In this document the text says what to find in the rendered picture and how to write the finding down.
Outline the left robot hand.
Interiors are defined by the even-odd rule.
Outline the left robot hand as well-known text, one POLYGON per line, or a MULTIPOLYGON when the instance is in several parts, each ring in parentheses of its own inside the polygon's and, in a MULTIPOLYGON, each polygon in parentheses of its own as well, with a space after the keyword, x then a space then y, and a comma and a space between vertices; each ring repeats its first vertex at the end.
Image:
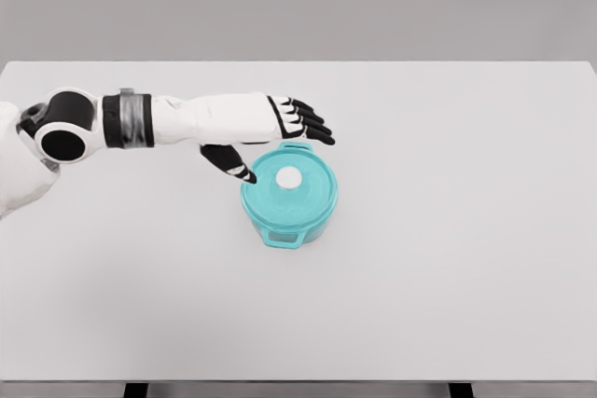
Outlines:
POLYGON ((257 176, 234 148, 236 144, 266 144, 306 138, 326 145, 335 139, 322 117, 295 98, 264 93, 222 95, 202 103, 198 118, 201 155, 225 174, 248 184, 257 176))

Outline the teal pot lid white knob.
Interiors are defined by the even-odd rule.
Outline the teal pot lid white knob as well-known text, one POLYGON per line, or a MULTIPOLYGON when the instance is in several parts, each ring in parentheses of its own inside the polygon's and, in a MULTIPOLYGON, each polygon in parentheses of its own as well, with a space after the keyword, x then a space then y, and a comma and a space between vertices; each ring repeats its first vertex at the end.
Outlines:
POLYGON ((241 201, 248 216, 272 229, 317 226, 334 211, 338 200, 336 176, 308 144, 281 144, 260 156, 252 166, 254 184, 241 186, 241 201), (278 173, 298 171, 295 186, 278 182, 278 173))

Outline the teal pot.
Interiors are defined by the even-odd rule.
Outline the teal pot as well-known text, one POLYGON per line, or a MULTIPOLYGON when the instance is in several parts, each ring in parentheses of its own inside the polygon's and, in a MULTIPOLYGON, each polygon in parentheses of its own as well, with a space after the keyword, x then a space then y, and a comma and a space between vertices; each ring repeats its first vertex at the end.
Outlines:
MULTIPOLYGON (((281 144, 301 144, 301 143, 293 143, 293 142, 285 141, 281 144)), ((282 186, 285 186, 285 187, 295 186, 298 184, 298 180, 299 180, 299 172, 294 169, 291 169, 291 168, 282 169, 278 173, 278 182, 282 186)), ((305 228, 291 227, 291 228, 283 228, 283 229, 272 229, 269 226, 264 226, 261 223, 259 223, 258 221, 251 219, 247 214, 248 218, 251 220, 257 233, 262 238, 262 241, 264 242, 264 244, 266 244, 270 247, 281 248, 281 249, 297 249, 305 243, 309 243, 313 240, 316 240, 323 233, 324 229, 326 228, 327 223, 329 222, 329 220, 331 218, 331 215, 329 216, 328 219, 319 223, 319 225, 317 225, 317 226, 307 226, 305 228)))

